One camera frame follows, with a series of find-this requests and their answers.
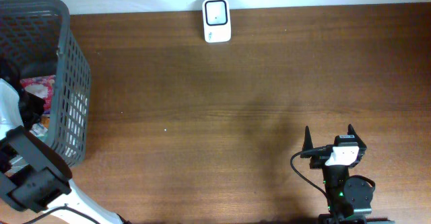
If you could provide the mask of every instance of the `white label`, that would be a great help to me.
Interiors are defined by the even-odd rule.
[[[355,138],[353,135],[339,135],[339,138]]]

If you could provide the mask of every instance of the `gray plastic basket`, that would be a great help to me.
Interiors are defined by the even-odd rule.
[[[56,75],[46,144],[74,166],[86,152],[91,73],[69,24],[60,0],[0,1],[0,57],[23,79]],[[15,168],[25,164],[15,160]]]

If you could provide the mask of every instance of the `brown table surface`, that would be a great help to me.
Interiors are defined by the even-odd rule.
[[[321,146],[352,123],[368,150],[351,174],[377,185],[371,217],[429,223],[431,4],[231,16],[221,44],[203,40],[199,11],[72,16],[93,80],[81,189],[134,223],[317,217],[325,199],[290,156],[306,125]],[[0,207],[10,223],[35,217]]]

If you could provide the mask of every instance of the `black cable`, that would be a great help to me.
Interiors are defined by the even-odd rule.
[[[338,216],[337,216],[337,214],[336,214],[335,212],[333,212],[334,208],[333,208],[333,206],[332,206],[331,200],[329,200],[329,197],[328,197],[327,193],[326,193],[322,188],[318,187],[316,184],[314,184],[313,182],[311,182],[308,178],[305,178],[305,176],[303,176],[303,175],[302,175],[302,174],[301,174],[301,173],[300,173],[300,172],[295,168],[295,166],[294,166],[294,158],[295,158],[295,157],[298,157],[298,156],[299,156],[299,155],[301,155],[301,154],[305,154],[305,153],[313,153],[313,152],[320,151],[320,150],[324,150],[324,149],[326,149],[326,146],[323,146],[323,147],[316,147],[316,148],[314,148],[314,149],[310,149],[310,150],[306,150],[306,151],[301,151],[301,152],[295,153],[295,154],[290,158],[290,167],[292,167],[292,169],[294,170],[294,172],[295,172],[296,174],[298,174],[298,175],[299,175],[303,180],[305,180],[305,182],[309,183],[311,186],[315,187],[318,191],[322,192],[322,194],[325,196],[325,198],[326,198],[326,200],[327,200],[327,202],[328,202],[328,205],[329,205],[329,211],[330,211],[330,212],[332,212],[332,213],[334,214],[335,223],[336,223],[336,224],[339,224]]]
[[[87,220],[89,220],[89,221],[94,222],[95,224],[100,224],[98,221],[96,221],[95,219],[93,219],[93,218],[91,218],[91,217],[87,216],[86,214],[83,214],[83,213],[81,213],[81,212],[79,212],[79,211],[77,211],[77,210],[75,210],[75,209],[72,209],[72,208],[70,208],[70,207],[67,207],[67,206],[57,207],[57,208],[55,208],[55,209],[52,209],[52,210],[50,210],[49,212],[44,213],[44,214],[42,214],[42,215],[40,215],[40,216],[36,217],[35,219],[30,220],[30,221],[27,221],[27,222],[25,222],[25,223],[23,223],[23,224],[31,224],[31,223],[35,223],[35,222],[37,222],[37,221],[41,220],[42,218],[45,218],[45,217],[49,216],[49,215],[50,215],[50,214],[52,214],[53,212],[60,211],[60,210],[71,211],[71,212],[75,213],[76,215],[80,215],[81,217],[83,217],[83,218],[85,218],[85,219],[87,219]]]

